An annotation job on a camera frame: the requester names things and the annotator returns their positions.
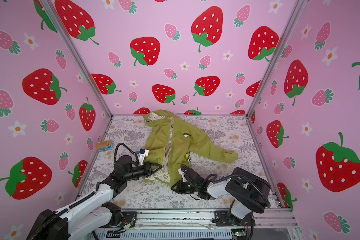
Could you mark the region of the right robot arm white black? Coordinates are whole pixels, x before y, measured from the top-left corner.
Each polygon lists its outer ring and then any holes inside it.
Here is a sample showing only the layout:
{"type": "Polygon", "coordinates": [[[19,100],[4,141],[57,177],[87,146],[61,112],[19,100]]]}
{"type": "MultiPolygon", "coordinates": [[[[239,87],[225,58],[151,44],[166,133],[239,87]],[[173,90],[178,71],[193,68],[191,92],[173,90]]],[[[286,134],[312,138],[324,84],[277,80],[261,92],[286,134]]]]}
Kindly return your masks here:
{"type": "Polygon", "coordinates": [[[213,223],[217,226],[255,226],[254,213],[263,214],[270,208],[270,184],[250,172],[235,168],[233,173],[217,179],[217,174],[202,178],[194,169],[181,165],[182,177],[171,190],[181,195],[197,194],[197,200],[215,200],[231,196],[234,201],[226,213],[216,211],[213,223]]]}

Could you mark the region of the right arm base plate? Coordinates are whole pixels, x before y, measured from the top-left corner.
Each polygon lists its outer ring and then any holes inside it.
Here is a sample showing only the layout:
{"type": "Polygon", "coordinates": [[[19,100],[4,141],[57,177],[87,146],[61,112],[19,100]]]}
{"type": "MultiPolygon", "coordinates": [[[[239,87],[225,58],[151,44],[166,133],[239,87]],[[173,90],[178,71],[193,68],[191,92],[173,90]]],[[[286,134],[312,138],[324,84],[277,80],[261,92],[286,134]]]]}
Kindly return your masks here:
{"type": "Polygon", "coordinates": [[[253,212],[247,214],[243,219],[239,219],[230,211],[215,211],[212,222],[218,227],[254,227],[256,225],[253,212]]]}

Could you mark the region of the green zip-up jacket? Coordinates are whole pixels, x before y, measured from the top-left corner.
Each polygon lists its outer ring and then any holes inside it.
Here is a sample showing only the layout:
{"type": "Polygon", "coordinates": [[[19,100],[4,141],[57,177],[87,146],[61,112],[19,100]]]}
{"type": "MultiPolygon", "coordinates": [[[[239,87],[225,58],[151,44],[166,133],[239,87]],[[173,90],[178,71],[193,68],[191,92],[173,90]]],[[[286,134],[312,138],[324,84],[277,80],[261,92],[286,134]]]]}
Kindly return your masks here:
{"type": "Polygon", "coordinates": [[[181,165],[191,165],[186,156],[189,153],[227,164],[239,158],[238,153],[214,145],[206,132],[171,112],[150,112],[144,116],[144,121],[153,128],[145,144],[145,149],[149,151],[145,161],[163,166],[147,178],[149,181],[158,181],[171,187],[182,180],[179,169],[181,165]]]}

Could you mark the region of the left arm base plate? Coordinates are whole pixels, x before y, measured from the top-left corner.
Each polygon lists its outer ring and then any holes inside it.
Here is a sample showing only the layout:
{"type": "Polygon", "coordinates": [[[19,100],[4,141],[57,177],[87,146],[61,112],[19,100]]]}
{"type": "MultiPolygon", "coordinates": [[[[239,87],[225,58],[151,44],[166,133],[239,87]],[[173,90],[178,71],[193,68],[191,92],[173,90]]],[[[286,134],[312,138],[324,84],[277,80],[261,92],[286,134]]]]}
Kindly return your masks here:
{"type": "Polygon", "coordinates": [[[110,222],[105,225],[106,228],[123,228],[128,225],[128,228],[133,228],[137,220],[137,212],[121,211],[114,213],[111,216],[110,222]]]}

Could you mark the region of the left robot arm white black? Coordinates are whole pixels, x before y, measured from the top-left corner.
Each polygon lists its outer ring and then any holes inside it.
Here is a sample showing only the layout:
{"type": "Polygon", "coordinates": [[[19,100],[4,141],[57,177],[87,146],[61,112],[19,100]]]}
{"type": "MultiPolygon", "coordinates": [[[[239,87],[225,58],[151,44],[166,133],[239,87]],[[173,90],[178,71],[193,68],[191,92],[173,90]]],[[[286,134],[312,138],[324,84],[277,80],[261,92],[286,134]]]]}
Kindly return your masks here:
{"type": "Polygon", "coordinates": [[[56,211],[43,211],[36,219],[29,240],[79,240],[95,229],[107,225],[121,208],[111,200],[119,195],[129,181],[137,181],[158,172],[163,166],[145,162],[149,151],[128,149],[130,155],[118,157],[119,143],[114,151],[114,169],[95,190],[56,211]]]}

